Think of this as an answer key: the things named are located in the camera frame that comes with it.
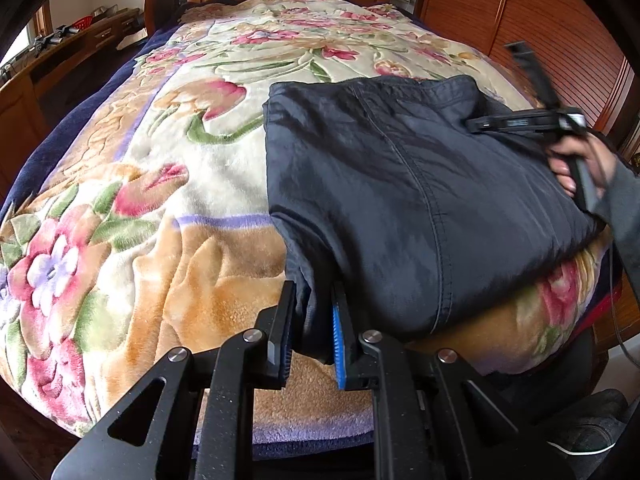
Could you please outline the right forearm grey sleeve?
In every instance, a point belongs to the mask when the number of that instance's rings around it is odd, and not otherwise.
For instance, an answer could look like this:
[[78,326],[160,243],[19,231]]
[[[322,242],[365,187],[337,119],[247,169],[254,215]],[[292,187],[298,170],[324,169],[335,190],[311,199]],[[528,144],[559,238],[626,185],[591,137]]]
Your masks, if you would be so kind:
[[639,177],[619,160],[596,213],[610,226],[634,296],[639,299]]

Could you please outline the person's right hand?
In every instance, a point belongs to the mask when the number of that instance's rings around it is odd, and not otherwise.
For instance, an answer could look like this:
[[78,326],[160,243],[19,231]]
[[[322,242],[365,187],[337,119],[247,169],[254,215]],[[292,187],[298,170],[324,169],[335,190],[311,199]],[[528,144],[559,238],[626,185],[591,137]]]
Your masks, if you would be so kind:
[[587,163],[599,198],[604,195],[615,174],[617,156],[591,133],[584,138],[563,136],[560,142],[546,148],[546,153],[551,171],[570,197],[577,192],[577,183],[570,175],[570,166],[567,162],[570,156],[577,156]]

